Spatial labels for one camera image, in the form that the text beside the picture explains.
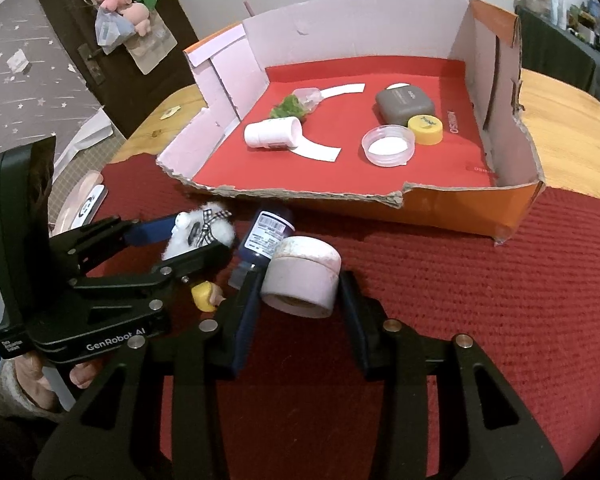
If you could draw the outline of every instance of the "clear plastic lid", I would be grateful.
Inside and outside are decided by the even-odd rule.
[[[297,88],[294,90],[294,95],[308,114],[313,112],[323,99],[322,93],[317,88]]]
[[[362,137],[362,148],[376,166],[392,168],[406,164],[415,151],[413,132],[398,124],[378,126]]]
[[[239,290],[244,283],[244,279],[247,277],[247,272],[256,269],[257,267],[258,266],[250,264],[249,262],[245,262],[244,260],[241,261],[238,266],[231,271],[228,285]]]

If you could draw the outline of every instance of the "wallpaper with stars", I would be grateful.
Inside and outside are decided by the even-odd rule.
[[[18,49],[29,66],[14,74],[7,60]],[[0,152],[55,135],[58,156],[99,108],[38,0],[4,0],[0,4]]]

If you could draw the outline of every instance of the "barcode label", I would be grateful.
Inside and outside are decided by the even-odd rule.
[[[275,218],[271,218],[270,216],[260,216],[258,225],[260,227],[269,227],[279,234],[282,234],[286,228],[286,225],[284,225],[282,222],[279,222]]]
[[[244,243],[244,247],[272,258],[278,244],[285,238],[285,230],[294,227],[282,217],[273,213],[261,212]]]

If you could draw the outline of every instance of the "cardboard box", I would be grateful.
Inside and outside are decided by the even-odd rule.
[[[228,27],[186,55],[208,107],[157,163],[200,191],[503,241],[544,188],[518,117],[516,16],[480,0],[312,0]],[[416,146],[406,166],[378,168],[360,139],[380,123],[376,91],[401,78],[435,102],[443,141]],[[244,126],[294,88],[355,82],[362,94],[325,100],[303,125],[310,140],[342,148],[335,162],[245,145]]]

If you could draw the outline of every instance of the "plastic bag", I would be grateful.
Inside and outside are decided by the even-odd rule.
[[[128,19],[102,7],[98,8],[95,28],[97,43],[105,54],[110,54],[136,33],[134,24]]]

